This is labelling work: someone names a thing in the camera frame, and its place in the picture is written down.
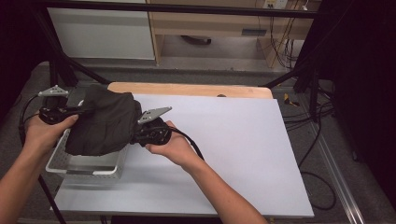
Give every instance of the left hand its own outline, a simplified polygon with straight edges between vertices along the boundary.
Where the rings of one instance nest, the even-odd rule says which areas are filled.
[[[38,116],[32,117],[26,127],[25,145],[37,148],[37,153],[45,155],[50,152],[64,130],[73,126],[78,115],[73,115],[54,125],[48,125]]]

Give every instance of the transparent tray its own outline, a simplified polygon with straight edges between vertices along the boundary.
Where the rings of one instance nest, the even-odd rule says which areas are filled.
[[[55,173],[62,177],[70,175],[88,178],[120,178],[129,145],[125,146],[121,151],[100,157],[72,156],[64,152],[69,134],[69,129],[64,131],[64,135],[59,140],[47,163],[47,172]]]

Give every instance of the right hand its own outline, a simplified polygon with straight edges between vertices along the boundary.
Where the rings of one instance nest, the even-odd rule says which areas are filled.
[[[169,127],[176,128],[175,124],[170,120],[166,121],[166,124]],[[179,133],[172,133],[171,139],[166,145],[147,144],[146,149],[152,154],[165,156],[183,169],[193,165],[196,161],[201,161],[201,158],[195,153],[186,138]]]

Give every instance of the white board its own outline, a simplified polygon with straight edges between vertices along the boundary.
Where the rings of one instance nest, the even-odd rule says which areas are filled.
[[[143,95],[143,110],[162,115],[191,137],[206,162],[261,214],[312,217],[276,100]],[[102,214],[215,215],[193,179],[168,159],[134,145],[117,183],[66,179],[56,196],[63,211]]]

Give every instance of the hand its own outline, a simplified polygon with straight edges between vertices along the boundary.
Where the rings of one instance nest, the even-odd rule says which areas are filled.
[[[38,148],[39,151],[37,153],[45,155],[50,152],[58,138],[64,133],[64,130],[73,126],[77,119],[78,115],[73,115],[61,123],[48,125],[38,116],[34,116],[27,124],[25,145]]]
[[[172,121],[166,121],[169,127],[176,128]],[[146,149],[153,154],[163,155],[173,163],[186,169],[194,161],[201,161],[201,158],[195,153],[189,142],[179,133],[172,133],[171,139],[166,145],[156,146],[147,144]]]

